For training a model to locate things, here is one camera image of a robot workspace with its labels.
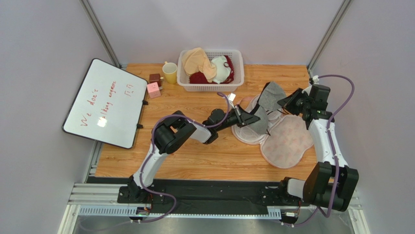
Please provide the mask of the grey bra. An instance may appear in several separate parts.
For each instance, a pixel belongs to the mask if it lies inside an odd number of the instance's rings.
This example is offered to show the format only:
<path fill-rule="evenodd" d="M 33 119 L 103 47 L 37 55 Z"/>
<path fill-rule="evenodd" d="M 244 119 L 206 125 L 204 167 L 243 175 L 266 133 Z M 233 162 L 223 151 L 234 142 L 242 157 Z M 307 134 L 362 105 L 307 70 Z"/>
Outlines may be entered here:
<path fill-rule="evenodd" d="M 269 123 L 267 112 L 279 110 L 282 106 L 278 104 L 278 101 L 284 98 L 286 98 L 286 94 L 280 85 L 274 81 L 266 83 L 253 109 L 249 112 L 259 117 L 260 120 L 250 124 L 249 128 L 257 134 L 266 134 Z"/>

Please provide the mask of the floral pink laundry bag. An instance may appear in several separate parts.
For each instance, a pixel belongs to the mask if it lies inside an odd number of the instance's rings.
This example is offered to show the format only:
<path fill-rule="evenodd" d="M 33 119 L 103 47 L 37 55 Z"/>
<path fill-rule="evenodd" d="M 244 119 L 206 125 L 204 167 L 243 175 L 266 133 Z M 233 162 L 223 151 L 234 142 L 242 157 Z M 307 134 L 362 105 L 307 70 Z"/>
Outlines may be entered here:
<path fill-rule="evenodd" d="M 233 135 L 248 145 L 259 145 L 263 158 L 271 165 L 288 169 L 296 166 L 313 140 L 299 116 L 289 115 L 283 108 L 267 110 L 268 126 L 265 134 L 256 133 L 251 126 L 232 126 Z"/>

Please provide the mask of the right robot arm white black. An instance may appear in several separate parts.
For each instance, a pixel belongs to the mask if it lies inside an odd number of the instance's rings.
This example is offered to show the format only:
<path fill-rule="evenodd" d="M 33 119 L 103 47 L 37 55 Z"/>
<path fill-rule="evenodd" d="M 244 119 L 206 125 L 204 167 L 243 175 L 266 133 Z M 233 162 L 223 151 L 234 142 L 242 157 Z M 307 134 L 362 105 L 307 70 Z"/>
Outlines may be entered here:
<path fill-rule="evenodd" d="M 315 147 L 317 164 L 306 180 L 285 177 L 287 195 L 305 203 L 339 212 L 347 210 L 359 174 L 348 166 L 335 134 L 334 114 L 327 111 L 330 88 L 313 84 L 278 101 L 286 111 L 301 115 Z"/>

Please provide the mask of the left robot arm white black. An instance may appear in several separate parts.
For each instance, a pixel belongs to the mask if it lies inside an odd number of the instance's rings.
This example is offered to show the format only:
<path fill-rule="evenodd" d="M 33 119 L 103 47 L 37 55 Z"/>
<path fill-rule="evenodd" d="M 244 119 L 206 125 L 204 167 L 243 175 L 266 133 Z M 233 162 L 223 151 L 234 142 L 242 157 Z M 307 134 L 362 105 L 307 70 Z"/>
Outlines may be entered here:
<path fill-rule="evenodd" d="M 181 111 L 160 119 L 151 132 L 151 144 L 140 168 L 129 177 L 127 185 L 120 187 L 117 202 L 145 203 L 150 194 L 149 187 L 167 156 L 175 153 L 188 139 L 211 144 L 218 132 L 232 127 L 245 127 L 261 120 L 239 105 L 227 111 L 215 109 L 203 123 L 198 123 Z"/>

